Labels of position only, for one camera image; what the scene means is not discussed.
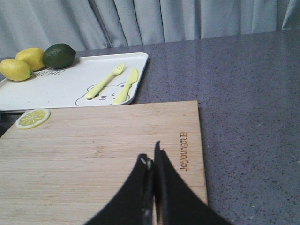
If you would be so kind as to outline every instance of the gray curtain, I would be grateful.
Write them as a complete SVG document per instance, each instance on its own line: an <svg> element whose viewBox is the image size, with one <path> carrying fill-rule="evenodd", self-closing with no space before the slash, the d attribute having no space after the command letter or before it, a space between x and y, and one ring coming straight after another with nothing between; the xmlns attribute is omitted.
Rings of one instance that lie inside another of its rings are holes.
<svg viewBox="0 0 300 225"><path fill-rule="evenodd" d="M0 57L300 28L300 0L0 0Z"/></svg>

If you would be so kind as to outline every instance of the bamboo cutting board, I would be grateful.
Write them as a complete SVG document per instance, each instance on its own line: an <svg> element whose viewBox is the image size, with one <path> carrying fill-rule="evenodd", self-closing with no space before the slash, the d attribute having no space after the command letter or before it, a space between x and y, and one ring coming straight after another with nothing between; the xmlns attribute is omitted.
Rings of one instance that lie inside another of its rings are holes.
<svg viewBox="0 0 300 225"><path fill-rule="evenodd" d="M156 141L207 202L196 101L51 109L42 125L0 138L2 225L81 225Z"/></svg>

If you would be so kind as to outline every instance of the table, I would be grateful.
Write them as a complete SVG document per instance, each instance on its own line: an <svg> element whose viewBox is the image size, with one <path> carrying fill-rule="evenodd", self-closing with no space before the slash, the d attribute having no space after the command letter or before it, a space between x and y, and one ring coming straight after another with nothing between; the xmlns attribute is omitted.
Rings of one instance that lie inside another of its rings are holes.
<svg viewBox="0 0 300 225"><path fill-rule="evenodd" d="M236 225L300 223L300 30L77 56L145 52L133 104L197 100L209 206ZM0 135L19 114L2 114Z"/></svg>

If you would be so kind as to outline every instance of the green lime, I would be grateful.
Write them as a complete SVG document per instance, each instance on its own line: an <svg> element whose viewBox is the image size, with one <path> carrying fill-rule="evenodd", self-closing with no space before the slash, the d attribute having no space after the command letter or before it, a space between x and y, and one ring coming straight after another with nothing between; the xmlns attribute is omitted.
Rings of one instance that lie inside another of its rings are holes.
<svg viewBox="0 0 300 225"><path fill-rule="evenodd" d="M76 51L67 44L54 44L46 49L43 62L47 67L62 69L70 66L75 59Z"/></svg>

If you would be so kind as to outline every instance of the fork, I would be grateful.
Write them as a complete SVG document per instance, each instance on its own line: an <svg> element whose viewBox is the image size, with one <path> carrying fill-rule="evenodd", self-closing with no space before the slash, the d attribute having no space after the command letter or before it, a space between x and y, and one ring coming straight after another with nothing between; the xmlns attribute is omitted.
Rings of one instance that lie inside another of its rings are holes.
<svg viewBox="0 0 300 225"><path fill-rule="evenodd" d="M87 99L95 97L103 87L109 83L115 76L120 75L125 70L125 63L120 63L109 75L107 75L102 81L100 81L95 87L93 87L88 93L84 96Z"/></svg>

